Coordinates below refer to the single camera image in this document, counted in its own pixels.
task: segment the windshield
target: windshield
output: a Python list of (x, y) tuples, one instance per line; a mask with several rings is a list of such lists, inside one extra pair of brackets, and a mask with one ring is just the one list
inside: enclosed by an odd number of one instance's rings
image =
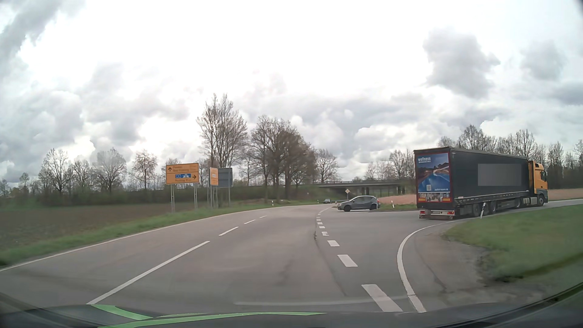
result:
[(577, 1), (0, 1), (0, 294), (556, 295), (583, 272), (582, 24)]

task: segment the dashed white line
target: dashed white line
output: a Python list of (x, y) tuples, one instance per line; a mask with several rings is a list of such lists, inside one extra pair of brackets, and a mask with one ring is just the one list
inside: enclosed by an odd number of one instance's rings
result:
[(339, 254), (338, 258), (347, 267), (357, 267), (356, 263), (350, 258), (350, 256), (348, 256), (346, 254)]
[(375, 284), (362, 285), (364, 290), (383, 312), (403, 312), (403, 310)]
[(103, 294), (103, 295), (101, 295), (101, 296), (99, 296), (99, 297), (97, 297), (97, 298), (94, 298), (93, 300), (89, 301), (87, 304), (95, 304), (95, 303), (97, 303), (97, 302), (99, 302), (99, 301), (102, 301), (102, 300), (103, 300), (104, 298), (106, 298), (106, 297), (112, 296), (112, 295), (113, 295), (113, 294), (115, 294), (116, 292), (118, 292), (118, 291), (120, 291), (120, 290), (124, 289), (125, 287), (127, 287), (127, 286), (129, 286), (129, 285), (131, 285), (131, 284), (135, 283), (136, 281), (138, 281), (138, 280), (140, 280), (141, 278), (143, 278), (143, 277), (147, 276), (148, 274), (150, 274), (150, 273), (152, 273), (152, 272), (154, 272), (154, 271), (158, 270), (159, 268), (161, 268), (161, 267), (165, 266), (166, 264), (168, 264), (168, 263), (170, 263), (170, 262), (174, 261), (175, 259), (177, 259), (177, 258), (179, 258), (179, 257), (185, 256), (186, 254), (188, 254), (188, 253), (192, 252), (193, 250), (195, 250), (195, 249), (197, 249), (197, 248), (199, 248), (199, 247), (201, 247), (201, 246), (203, 246), (203, 245), (205, 245), (205, 244), (207, 244), (207, 243), (210, 243), (210, 240), (207, 240), (206, 242), (200, 243), (200, 244), (198, 244), (198, 245), (196, 245), (196, 246), (194, 246), (194, 247), (192, 247), (192, 248), (190, 248), (190, 249), (187, 249), (187, 250), (185, 250), (184, 252), (182, 252), (182, 253), (180, 253), (180, 254), (178, 254), (178, 255), (174, 256), (174, 257), (173, 257), (173, 258), (171, 258), (170, 260), (167, 260), (167, 261), (164, 261), (164, 262), (162, 262), (162, 263), (158, 264), (157, 266), (155, 266), (155, 267), (151, 268), (150, 270), (148, 270), (148, 271), (146, 271), (146, 272), (142, 273), (141, 275), (139, 275), (139, 276), (137, 276), (137, 277), (135, 277), (135, 278), (132, 278), (132, 279), (130, 279), (130, 280), (128, 280), (128, 281), (126, 281), (126, 282), (124, 282), (123, 284), (121, 284), (121, 285), (119, 285), (119, 286), (115, 287), (115, 288), (114, 288), (114, 289), (112, 289), (111, 291), (108, 291), (108, 292), (106, 292), (105, 294)]
[(233, 231), (233, 230), (235, 230), (235, 229), (237, 229), (237, 228), (239, 228), (239, 227), (238, 227), (238, 226), (236, 226), (236, 227), (235, 227), (235, 228), (233, 228), (233, 229), (229, 229), (229, 230), (227, 230), (227, 231), (225, 231), (225, 232), (221, 233), (219, 236), (224, 236), (226, 233), (228, 233), (228, 232), (231, 232), (231, 231)]

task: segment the truck wheel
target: truck wheel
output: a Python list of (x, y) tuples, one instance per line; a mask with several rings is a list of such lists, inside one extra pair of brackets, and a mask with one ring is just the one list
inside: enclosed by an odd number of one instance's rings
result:
[(480, 217), (480, 212), (482, 211), (482, 208), (480, 207), (480, 204), (472, 204), (472, 216), (477, 218)]
[(545, 197), (541, 194), (536, 198), (536, 206), (543, 206), (545, 204)]
[(496, 214), (496, 210), (498, 209), (498, 204), (496, 203), (496, 201), (492, 201), (490, 202), (489, 205), (489, 209), (488, 212), (490, 212), (490, 214)]

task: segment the overpass bridge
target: overpass bridge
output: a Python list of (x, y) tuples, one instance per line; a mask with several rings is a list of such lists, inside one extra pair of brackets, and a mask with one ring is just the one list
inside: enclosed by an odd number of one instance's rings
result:
[(370, 195), (373, 193), (380, 193), (382, 196), (389, 194), (404, 194), (405, 186), (410, 187), (413, 182), (411, 180), (362, 180), (362, 181), (332, 181), (319, 183), (320, 188), (335, 189), (344, 193), (346, 189), (350, 191), (352, 196)]

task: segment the wellness advertisement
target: wellness advertisement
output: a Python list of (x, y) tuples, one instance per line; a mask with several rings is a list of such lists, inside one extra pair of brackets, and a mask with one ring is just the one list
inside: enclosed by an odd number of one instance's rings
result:
[(418, 201), (451, 202), (449, 153), (417, 155), (415, 165)]

